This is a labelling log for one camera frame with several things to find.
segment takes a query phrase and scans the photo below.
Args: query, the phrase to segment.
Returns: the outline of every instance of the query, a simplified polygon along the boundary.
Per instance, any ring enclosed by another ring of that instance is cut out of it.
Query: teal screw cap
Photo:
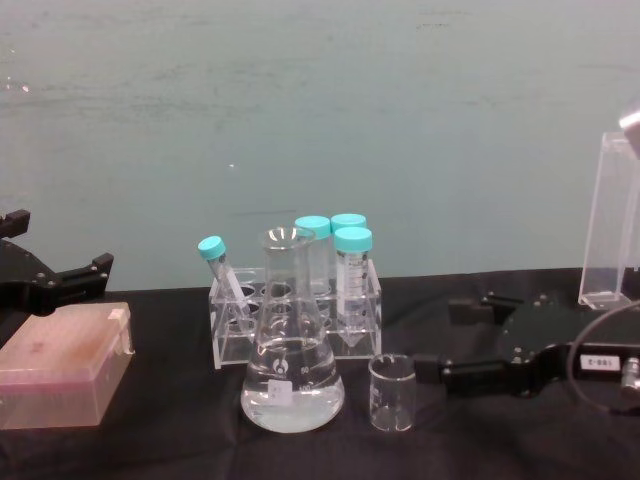
[[[205,260],[215,260],[227,251],[222,239],[218,236],[207,237],[198,244],[198,251]]]
[[[367,228],[367,217],[358,213],[341,213],[331,217],[331,230],[333,233],[345,227]]]
[[[322,240],[331,235],[331,222],[327,217],[309,215],[296,218],[296,227],[306,228],[316,234],[316,240]]]
[[[344,253],[364,253],[373,248],[373,235],[368,228],[344,227],[335,233],[333,243]]]

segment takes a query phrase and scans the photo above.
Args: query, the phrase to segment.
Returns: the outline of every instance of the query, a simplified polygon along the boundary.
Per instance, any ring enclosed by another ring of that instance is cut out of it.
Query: erlenmeyer flask
[[[311,292],[313,232],[279,227],[262,237],[265,297],[242,388],[242,409],[267,430],[304,432],[331,420],[344,402],[342,379]]]

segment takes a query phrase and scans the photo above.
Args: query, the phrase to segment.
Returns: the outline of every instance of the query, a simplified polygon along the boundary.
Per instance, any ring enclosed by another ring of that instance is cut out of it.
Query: small beaker
[[[342,408],[344,387],[311,291],[314,233],[279,227],[262,238],[265,297],[242,389],[247,417],[267,430],[304,432]]]
[[[369,418],[385,432],[403,432],[413,426],[416,374],[413,359],[384,353],[369,361]]]

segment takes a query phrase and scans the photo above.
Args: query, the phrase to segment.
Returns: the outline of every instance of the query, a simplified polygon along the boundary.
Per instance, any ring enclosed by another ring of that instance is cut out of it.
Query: flask label
[[[288,407],[293,404],[293,387],[289,381],[269,380],[267,394],[271,405]]]

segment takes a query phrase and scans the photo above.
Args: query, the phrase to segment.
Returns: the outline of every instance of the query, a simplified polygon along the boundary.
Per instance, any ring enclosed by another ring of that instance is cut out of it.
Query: black table cloth
[[[452,327],[447,299],[558,291],[575,302],[579,279],[579,270],[383,279],[383,350],[490,352],[496,329]],[[108,293],[105,301],[129,302],[136,355],[102,424],[0,432],[0,478],[640,478],[640,419],[576,405],[560,384],[533,399],[446,398],[442,387],[419,385],[415,427],[385,434],[367,418],[366,361],[338,361],[347,396],[330,424],[296,435],[261,430],[241,413],[244,367],[213,369],[207,292]],[[0,312],[0,334],[17,318]]]

